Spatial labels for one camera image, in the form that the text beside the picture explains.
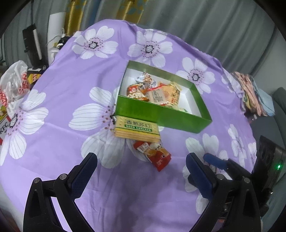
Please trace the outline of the red white snack packet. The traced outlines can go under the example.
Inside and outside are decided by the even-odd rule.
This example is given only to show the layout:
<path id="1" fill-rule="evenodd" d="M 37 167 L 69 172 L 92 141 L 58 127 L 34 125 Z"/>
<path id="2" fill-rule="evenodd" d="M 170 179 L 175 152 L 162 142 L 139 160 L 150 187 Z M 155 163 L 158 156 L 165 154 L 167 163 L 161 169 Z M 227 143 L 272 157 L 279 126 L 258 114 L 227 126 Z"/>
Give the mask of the red white snack packet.
<path id="1" fill-rule="evenodd" d="M 163 85 L 159 85 L 158 87 L 154 87 L 147 91 L 146 96 L 149 98 L 150 103 L 161 105 L 161 106 L 168 104 L 168 102 L 166 101 L 165 95 L 163 93 L 163 90 L 161 88 Z"/>

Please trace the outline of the orange triangular snack packet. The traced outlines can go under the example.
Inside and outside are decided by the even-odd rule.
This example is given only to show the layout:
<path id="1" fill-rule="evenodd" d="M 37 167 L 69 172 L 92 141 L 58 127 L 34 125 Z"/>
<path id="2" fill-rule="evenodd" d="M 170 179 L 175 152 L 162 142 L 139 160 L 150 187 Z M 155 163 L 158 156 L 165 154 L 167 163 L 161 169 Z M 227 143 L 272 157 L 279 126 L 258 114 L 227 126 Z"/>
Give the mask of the orange triangular snack packet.
<path id="1" fill-rule="evenodd" d="M 138 83 L 127 87 L 127 97 L 148 102 L 149 98 L 146 96 L 149 84 Z"/>

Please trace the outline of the yellow rice cracker packet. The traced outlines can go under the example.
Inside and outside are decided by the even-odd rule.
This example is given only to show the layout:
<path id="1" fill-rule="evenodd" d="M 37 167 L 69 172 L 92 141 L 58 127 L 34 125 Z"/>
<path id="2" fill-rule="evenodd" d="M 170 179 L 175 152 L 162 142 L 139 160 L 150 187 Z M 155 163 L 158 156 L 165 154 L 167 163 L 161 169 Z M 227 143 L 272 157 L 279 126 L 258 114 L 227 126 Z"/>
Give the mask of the yellow rice cracker packet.
<path id="1" fill-rule="evenodd" d="M 171 82 L 168 85 L 163 85 L 163 93 L 165 95 L 166 101 L 174 106 L 178 106 L 181 88 L 175 82 Z"/>

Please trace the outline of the red orange snack packet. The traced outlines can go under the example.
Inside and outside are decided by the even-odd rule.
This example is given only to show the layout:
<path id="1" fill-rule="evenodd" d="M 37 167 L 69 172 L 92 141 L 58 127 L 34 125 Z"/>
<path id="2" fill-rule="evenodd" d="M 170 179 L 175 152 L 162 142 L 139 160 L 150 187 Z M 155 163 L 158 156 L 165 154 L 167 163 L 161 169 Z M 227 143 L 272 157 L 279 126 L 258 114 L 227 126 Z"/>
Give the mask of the red orange snack packet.
<path id="1" fill-rule="evenodd" d="M 171 161 L 171 154 L 160 143 L 136 141 L 133 147 L 143 154 L 159 172 Z"/>

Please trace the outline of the grey sofa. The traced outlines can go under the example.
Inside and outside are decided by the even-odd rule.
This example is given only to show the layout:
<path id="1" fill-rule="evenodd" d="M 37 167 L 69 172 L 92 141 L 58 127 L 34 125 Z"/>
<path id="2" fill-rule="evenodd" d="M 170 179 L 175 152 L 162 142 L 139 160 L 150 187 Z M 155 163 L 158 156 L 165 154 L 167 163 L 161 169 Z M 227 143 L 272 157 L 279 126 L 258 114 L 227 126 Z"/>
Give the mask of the grey sofa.
<path id="1" fill-rule="evenodd" d="M 251 123 L 251 129 L 257 142 L 262 135 L 285 148 L 285 89 L 275 90 L 272 99 L 275 116 L 259 117 Z M 285 231 L 285 167 L 282 167 L 268 205 L 270 208 L 262 218 L 262 231 Z"/>

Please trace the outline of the folded clothes pile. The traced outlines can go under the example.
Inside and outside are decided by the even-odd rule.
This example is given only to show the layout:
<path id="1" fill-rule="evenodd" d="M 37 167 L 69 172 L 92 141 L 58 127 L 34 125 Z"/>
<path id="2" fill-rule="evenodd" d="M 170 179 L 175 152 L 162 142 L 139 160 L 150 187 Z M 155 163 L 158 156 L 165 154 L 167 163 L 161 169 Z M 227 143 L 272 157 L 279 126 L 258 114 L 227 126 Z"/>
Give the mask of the folded clothes pile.
<path id="1" fill-rule="evenodd" d="M 244 106 L 250 113 L 256 114 L 258 117 L 273 117 L 275 115 L 272 97 L 257 86 L 251 75 L 232 72 L 231 76 L 240 84 L 240 88 L 244 92 Z"/>

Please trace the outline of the green cardboard box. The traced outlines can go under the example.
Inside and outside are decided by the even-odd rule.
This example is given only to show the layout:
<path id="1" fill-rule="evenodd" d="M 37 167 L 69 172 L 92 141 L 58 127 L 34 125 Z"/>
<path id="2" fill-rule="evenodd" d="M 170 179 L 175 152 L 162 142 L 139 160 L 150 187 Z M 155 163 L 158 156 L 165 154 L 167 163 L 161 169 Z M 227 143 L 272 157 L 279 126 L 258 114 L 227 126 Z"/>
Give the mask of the green cardboard box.
<path id="1" fill-rule="evenodd" d="M 131 60 L 119 88 L 115 115 L 192 133 L 200 133 L 212 123 L 195 84 Z"/>

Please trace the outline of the silver wrapped snack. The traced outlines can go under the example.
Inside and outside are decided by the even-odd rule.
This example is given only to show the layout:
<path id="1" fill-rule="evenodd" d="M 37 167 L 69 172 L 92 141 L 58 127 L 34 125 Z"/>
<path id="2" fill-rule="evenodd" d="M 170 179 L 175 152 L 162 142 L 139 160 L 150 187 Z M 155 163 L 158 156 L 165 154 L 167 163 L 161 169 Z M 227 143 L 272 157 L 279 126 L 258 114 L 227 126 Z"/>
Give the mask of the silver wrapped snack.
<path id="1" fill-rule="evenodd" d="M 135 81 L 137 83 L 149 84 L 150 89 L 157 86 L 156 80 L 147 72 L 143 72 L 142 75 L 136 77 Z"/>

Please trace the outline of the purple floral tablecloth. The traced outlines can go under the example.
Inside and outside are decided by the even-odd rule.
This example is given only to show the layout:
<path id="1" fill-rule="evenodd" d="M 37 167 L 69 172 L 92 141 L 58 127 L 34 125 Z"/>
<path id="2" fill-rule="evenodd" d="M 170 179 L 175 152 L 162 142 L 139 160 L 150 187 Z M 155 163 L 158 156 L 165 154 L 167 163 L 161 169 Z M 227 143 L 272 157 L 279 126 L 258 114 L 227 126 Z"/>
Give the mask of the purple floral tablecloth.
<path id="1" fill-rule="evenodd" d="M 111 116 L 130 60 L 193 82 L 212 118 L 198 134 L 160 127 L 172 156 L 162 171 L 114 135 Z M 187 183 L 188 153 L 253 168 L 255 139 L 240 106 L 216 58 L 162 31 L 97 22 L 68 40 L 7 130 L 1 185 L 10 211 L 22 226 L 33 179 L 55 179 L 93 152 L 99 164 L 76 204 L 95 231 L 189 231 L 207 201 Z"/>

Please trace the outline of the grey curtain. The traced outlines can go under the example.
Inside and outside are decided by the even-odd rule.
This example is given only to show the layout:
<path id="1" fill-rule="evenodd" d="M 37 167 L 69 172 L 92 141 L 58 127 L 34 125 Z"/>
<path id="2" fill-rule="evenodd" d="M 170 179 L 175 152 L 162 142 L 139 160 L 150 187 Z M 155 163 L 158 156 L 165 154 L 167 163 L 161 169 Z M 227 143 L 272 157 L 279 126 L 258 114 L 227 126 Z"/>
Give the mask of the grey curtain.
<path id="1" fill-rule="evenodd" d="M 46 43 L 51 14 L 66 12 L 68 1 L 28 1 L 1 36 L 1 62 L 28 61 L 22 31 L 36 24 L 40 48 Z M 254 1 L 148 1 L 138 24 L 178 36 L 216 57 L 226 70 L 254 74 L 268 55 L 278 29 Z"/>

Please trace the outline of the white red plastic bag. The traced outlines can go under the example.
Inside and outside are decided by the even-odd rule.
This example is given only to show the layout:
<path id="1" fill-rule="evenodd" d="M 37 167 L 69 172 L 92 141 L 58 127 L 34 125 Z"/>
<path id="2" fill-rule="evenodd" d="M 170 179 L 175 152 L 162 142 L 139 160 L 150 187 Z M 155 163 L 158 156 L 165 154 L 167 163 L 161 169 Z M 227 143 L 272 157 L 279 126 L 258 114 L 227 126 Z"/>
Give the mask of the white red plastic bag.
<path id="1" fill-rule="evenodd" d="M 1 104 L 13 116 L 25 94 L 29 92 L 27 64 L 19 60 L 13 63 L 1 76 Z"/>

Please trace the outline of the white cylindrical appliance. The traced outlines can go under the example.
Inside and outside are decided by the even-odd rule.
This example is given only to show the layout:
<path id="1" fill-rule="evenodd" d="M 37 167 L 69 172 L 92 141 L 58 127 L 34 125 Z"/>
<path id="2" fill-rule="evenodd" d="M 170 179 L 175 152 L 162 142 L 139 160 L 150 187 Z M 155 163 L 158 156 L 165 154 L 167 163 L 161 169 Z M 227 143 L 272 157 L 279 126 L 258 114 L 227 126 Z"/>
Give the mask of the white cylindrical appliance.
<path id="1" fill-rule="evenodd" d="M 64 31 L 66 12 L 51 14 L 48 21 L 48 33 L 46 49 L 48 53 L 48 64 L 50 65 L 55 57 L 55 44 L 61 39 Z"/>

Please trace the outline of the gold patterned curtain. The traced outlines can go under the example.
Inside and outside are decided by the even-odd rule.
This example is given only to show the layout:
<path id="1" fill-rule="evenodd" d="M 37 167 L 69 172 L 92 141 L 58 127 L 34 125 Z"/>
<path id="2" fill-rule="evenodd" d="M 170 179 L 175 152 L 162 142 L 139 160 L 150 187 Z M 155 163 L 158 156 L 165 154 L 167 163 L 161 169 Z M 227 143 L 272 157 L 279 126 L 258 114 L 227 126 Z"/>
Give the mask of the gold patterned curtain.
<path id="1" fill-rule="evenodd" d="M 65 33 L 72 36 L 103 19 L 138 24 L 148 1 L 68 1 Z"/>

